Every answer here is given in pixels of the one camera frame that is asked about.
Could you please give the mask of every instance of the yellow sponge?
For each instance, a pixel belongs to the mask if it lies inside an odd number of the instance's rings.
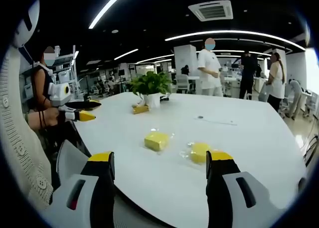
[[[190,158],[195,163],[206,162],[206,151],[210,150],[210,146],[203,142],[196,142],[191,147]]]
[[[162,132],[151,132],[145,137],[144,144],[154,151],[161,151],[168,144],[168,135]]]

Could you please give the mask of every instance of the white flower pot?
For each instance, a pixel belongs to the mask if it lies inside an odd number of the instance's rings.
[[[145,104],[149,106],[150,110],[153,108],[160,107],[160,95],[161,93],[152,94],[152,95],[143,95]]]

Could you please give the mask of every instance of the hair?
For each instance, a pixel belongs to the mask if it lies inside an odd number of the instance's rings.
[[[282,73],[283,73],[283,83],[284,83],[285,80],[286,80],[284,65],[283,65],[283,63],[282,63],[281,60],[280,60],[280,55],[279,55],[277,52],[274,53],[274,55],[276,56],[276,61],[279,61],[279,64],[280,64],[280,66],[281,66],[281,71],[282,71]]]

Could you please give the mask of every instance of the button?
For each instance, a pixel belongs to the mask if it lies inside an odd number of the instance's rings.
[[[44,178],[38,177],[36,179],[36,183],[39,186],[39,188],[41,188],[41,189],[45,189],[46,188],[46,180]]]
[[[2,98],[2,104],[5,108],[8,108],[9,107],[9,99],[7,96],[3,96]]]
[[[18,153],[23,156],[25,154],[25,147],[23,145],[19,145],[19,147],[17,147],[16,149],[18,151]]]

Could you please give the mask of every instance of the computer monitor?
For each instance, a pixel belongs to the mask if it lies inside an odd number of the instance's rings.
[[[119,76],[123,76],[125,75],[125,71],[124,70],[119,70]]]

